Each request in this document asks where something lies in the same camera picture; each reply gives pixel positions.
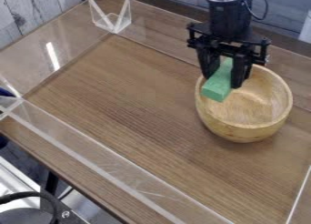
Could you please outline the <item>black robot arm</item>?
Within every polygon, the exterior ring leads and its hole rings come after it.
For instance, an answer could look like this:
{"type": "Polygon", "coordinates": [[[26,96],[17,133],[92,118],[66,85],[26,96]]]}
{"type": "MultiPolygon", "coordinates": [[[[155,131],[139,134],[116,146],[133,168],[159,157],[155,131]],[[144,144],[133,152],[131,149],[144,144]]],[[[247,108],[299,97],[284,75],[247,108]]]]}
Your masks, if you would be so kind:
{"type": "Polygon", "coordinates": [[[187,25],[187,45],[195,49],[203,77],[209,79],[220,66],[220,57],[233,61],[231,88],[240,88],[249,78],[253,64],[267,62],[271,40],[251,28],[251,19],[263,20],[267,0],[207,0],[209,21],[187,25]]]}

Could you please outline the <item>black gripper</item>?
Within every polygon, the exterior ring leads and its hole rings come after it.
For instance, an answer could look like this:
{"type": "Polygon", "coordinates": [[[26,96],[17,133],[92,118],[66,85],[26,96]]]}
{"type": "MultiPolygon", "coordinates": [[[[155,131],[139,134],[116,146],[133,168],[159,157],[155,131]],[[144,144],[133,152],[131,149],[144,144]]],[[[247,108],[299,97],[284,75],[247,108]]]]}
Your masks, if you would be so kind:
{"type": "Polygon", "coordinates": [[[251,19],[263,20],[264,14],[252,12],[252,0],[207,0],[209,21],[189,23],[187,44],[195,49],[204,78],[209,78],[220,66],[220,56],[233,58],[231,88],[241,87],[249,77],[252,64],[264,65],[271,41],[252,32],[251,19]]]}

